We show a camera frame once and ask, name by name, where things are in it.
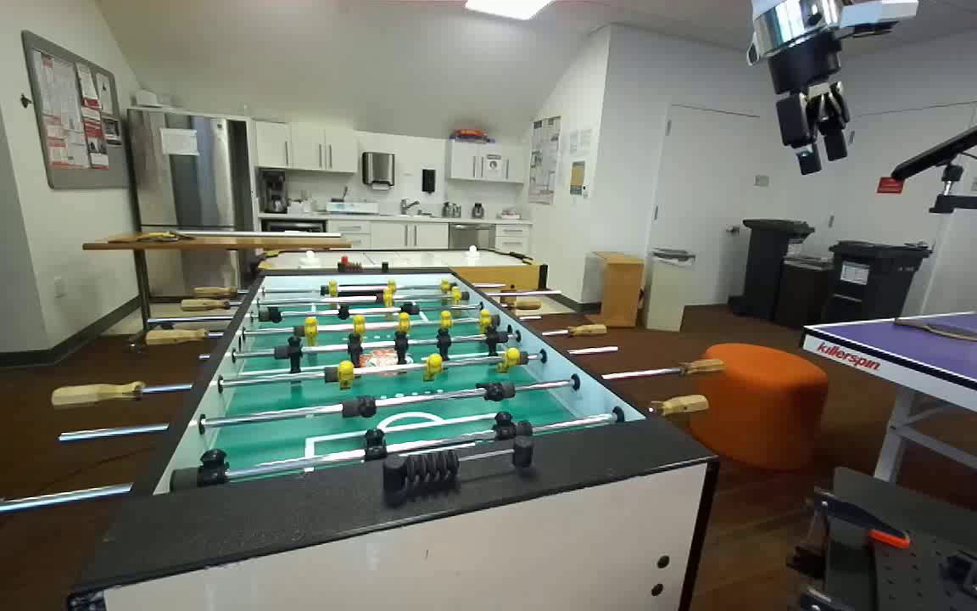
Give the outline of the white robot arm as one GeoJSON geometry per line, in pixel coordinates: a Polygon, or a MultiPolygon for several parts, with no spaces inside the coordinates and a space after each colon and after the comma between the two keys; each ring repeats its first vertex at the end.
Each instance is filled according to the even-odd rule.
{"type": "Polygon", "coordinates": [[[751,0],[751,5],[748,56],[769,71],[781,142],[801,174],[818,174],[820,160],[846,160],[842,41],[914,20],[920,0],[751,0]]]}

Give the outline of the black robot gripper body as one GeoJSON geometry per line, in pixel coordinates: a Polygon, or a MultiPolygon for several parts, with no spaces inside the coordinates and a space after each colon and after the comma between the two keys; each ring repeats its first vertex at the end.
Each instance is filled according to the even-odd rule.
{"type": "Polygon", "coordinates": [[[840,50],[842,41],[834,35],[818,35],[769,56],[781,135],[793,148],[825,137],[825,119],[849,126],[849,101],[840,81],[840,50]]]}

